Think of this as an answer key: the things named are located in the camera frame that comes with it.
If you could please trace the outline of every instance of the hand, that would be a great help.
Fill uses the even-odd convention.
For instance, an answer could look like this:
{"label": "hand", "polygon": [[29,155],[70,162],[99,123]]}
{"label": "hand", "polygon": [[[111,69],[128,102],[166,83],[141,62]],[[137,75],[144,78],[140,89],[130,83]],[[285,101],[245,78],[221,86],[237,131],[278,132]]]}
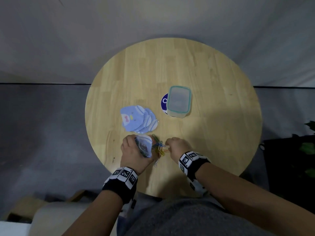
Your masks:
{"label": "hand", "polygon": [[152,157],[146,158],[141,155],[135,141],[136,135],[128,135],[123,139],[120,149],[123,153],[121,156],[120,167],[129,167],[136,171],[139,176],[154,161],[155,152],[152,151]]}
{"label": "hand", "polygon": [[175,163],[178,163],[185,152],[192,151],[191,145],[186,140],[180,138],[169,138],[166,140],[165,145],[169,146],[171,158]]}

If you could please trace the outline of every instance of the black baseboard line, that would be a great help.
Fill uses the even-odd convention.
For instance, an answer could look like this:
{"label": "black baseboard line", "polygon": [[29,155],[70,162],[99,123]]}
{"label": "black baseboard line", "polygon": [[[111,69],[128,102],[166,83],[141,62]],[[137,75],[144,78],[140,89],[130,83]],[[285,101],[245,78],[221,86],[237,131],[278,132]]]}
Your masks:
{"label": "black baseboard line", "polygon": [[[75,83],[0,83],[0,85],[91,85],[91,84],[75,84]],[[270,88],[270,89],[315,89],[315,87],[279,87],[279,86],[253,86],[254,88]]]}

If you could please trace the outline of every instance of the black wristband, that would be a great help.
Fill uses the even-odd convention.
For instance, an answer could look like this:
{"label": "black wristband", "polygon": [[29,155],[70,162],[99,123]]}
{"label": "black wristband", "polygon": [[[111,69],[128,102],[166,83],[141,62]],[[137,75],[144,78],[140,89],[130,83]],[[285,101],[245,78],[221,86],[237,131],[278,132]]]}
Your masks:
{"label": "black wristband", "polygon": [[185,152],[181,156],[180,160],[178,161],[178,166],[190,180],[195,180],[196,171],[206,162],[211,163],[207,157],[201,155],[198,152],[190,151]]}
{"label": "black wristband", "polygon": [[105,181],[102,190],[115,192],[123,200],[124,204],[129,203],[135,196],[138,182],[138,175],[129,167],[120,167]]}

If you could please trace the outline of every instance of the gray floor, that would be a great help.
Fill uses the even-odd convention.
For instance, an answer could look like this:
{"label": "gray floor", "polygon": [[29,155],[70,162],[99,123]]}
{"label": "gray floor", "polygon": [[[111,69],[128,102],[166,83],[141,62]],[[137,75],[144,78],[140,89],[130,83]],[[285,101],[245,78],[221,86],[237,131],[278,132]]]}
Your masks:
{"label": "gray floor", "polygon": [[[0,85],[0,215],[24,195],[70,197],[99,190],[109,172],[90,146],[84,122],[83,85]],[[262,140],[312,134],[313,89],[256,89]],[[263,155],[244,172],[268,189]]]}

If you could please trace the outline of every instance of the person's left arm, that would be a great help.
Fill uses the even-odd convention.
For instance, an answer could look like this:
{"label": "person's left arm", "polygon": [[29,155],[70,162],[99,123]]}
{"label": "person's left arm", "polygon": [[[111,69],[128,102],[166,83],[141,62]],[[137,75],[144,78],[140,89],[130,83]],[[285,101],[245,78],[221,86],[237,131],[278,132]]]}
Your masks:
{"label": "person's left arm", "polygon": [[[144,158],[135,142],[135,135],[128,135],[121,144],[122,157],[120,168],[128,167],[139,176],[153,161],[152,158]],[[134,183],[131,189],[117,179],[106,180],[103,191],[97,196],[93,203],[77,218],[63,236],[88,235],[108,236],[110,235],[115,221],[123,207],[123,204],[133,198],[136,191]]]}

